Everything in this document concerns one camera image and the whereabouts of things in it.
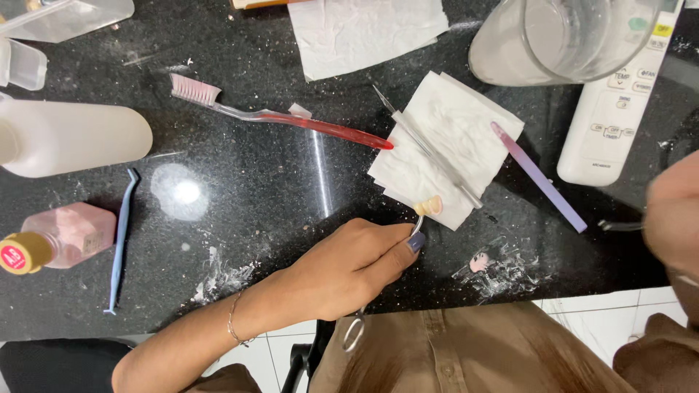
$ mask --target dark nail polish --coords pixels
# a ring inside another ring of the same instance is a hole
[[[425,245],[425,234],[417,232],[415,235],[412,235],[412,238],[408,240],[408,245],[413,253],[418,252]]]

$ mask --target hand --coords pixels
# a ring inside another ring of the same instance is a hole
[[[644,237],[665,264],[699,277],[699,151],[650,185]]]
[[[408,238],[413,227],[349,221],[295,264],[247,289],[240,305],[249,302],[249,309],[257,310],[262,304],[272,305],[267,312],[275,317],[267,321],[266,331],[350,314],[371,302],[415,262],[425,235]]]

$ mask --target silver chain bracelet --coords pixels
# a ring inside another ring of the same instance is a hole
[[[243,291],[238,292],[236,295],[236,299],[233,300],[233,304],[231,305],[231,312],[228,315],[228,332],[233,336],[233,338],[238,342],[238,345],[243,345],[246,348],[250,348],[248,345],[252,341],[255,341],[256,337],[251,338],[250,340],[242,341],[238,338],[236,335],[235,331],[233,330],[233,311],[236,309],[236,303],[238,303],[238,300],[240,299],[240,296],[243,295]]]

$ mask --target folded napkin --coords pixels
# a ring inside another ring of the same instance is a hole
[[[306,80],[385,62],[449,29],[442,0],[312,0],[289,14]]]
[[[524,128],[517,116],[445,73],[430,72],[403,113],[463,175],[478,197],[508,154],[490,123],[497,122],[514,140]],[[386,196],[411,207],[439,195],[444,211],[429,217],[456,231],[473,205],[401,126],[396,125],[389,141],[395,148],[382,150],[368,174],[385,187]]]

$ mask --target black chair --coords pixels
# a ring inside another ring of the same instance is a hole
[[[282,393],[295,393],[304,371],[308,374],[310,382],[334,331],[335,321],[318,320],[315,325],[313,344],[294,344],[291,347],[291,369],[287,374],[287,380],[284,381]]]
[[[12,393],[112,393],[112,371],[130,350],[98,338],[10,341],[0,372]]]

